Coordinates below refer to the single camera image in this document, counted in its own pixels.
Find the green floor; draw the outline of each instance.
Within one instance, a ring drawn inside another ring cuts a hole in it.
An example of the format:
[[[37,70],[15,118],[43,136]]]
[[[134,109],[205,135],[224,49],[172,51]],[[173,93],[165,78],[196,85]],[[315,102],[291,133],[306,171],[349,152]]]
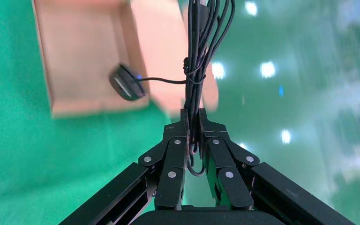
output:
[[[360,225],[360,0],[236,2],[209,118]],[[31,1],[0,0],[0,224],[59,223],[169,121],[154,106],[51,120]],[[189,175],[186,202],[212,206]]]

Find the brown cardboard box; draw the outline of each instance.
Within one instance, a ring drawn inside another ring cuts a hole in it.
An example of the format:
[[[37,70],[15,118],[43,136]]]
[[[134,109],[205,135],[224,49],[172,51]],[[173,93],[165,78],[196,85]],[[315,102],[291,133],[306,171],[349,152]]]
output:
[[[142,108],[149,99],[179,114],[184,85],[144,82],[148,97],[128,102],[108,82],[119,62],[142,77],[185,79],[187,33],[176,0],[34,0],[34,11],[53,117]],[[205,87],[205,100],[215,96]]]

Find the cable bundle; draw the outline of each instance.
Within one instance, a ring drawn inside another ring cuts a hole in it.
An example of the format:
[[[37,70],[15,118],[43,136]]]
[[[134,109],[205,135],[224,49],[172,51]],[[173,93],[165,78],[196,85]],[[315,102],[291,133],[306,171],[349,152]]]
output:
[[[220,2],[223,1],[225,1],[224,8],[219,15]],[[230,16],[224,29],[222,29],[230,4]],[[200,172],[193,170],[194,155],[199,147],[197,118],[203,80],[206,77],[206,69],[212,56],[223,41],[223,38],[231,25],[234,14],[235,0],[209,0],[207,6],[201,5],[199,0],[189,1],[188,57],[184,59],[184,73],[187,76],[186,102],[184,108],[187,109],[190,124],[190,146],[187,167],[194,176],[201,176],[205,172],[203,165]],[[203,154],[200,150],[200,159],[202,159],[202,157]]]

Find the screw head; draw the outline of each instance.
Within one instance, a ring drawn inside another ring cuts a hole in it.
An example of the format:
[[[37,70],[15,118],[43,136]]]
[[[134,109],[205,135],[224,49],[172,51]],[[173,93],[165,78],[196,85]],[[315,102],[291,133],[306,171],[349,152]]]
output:
[[[170,178],[176,177],[176,172],[170,171],[170,172],[168,173],[168,177],[170,177]]]
[[[246,160],[248,162],[253,162],[255,159],[253,157],[251,157],[251,156],[248,156],[248,157],[246,157]]]
[[[228,178],[233,178],[234,174],[232,172],[225,172],[225,176]]]

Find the black mouse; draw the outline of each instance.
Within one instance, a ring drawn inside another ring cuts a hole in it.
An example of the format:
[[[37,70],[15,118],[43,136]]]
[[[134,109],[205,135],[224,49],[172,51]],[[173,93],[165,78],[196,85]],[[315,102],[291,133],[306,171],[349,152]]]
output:
[[[109,76],[111,86],[127,101],[136,101],[145,96],[145,91],[137,81],[136,74],[120,63]]]

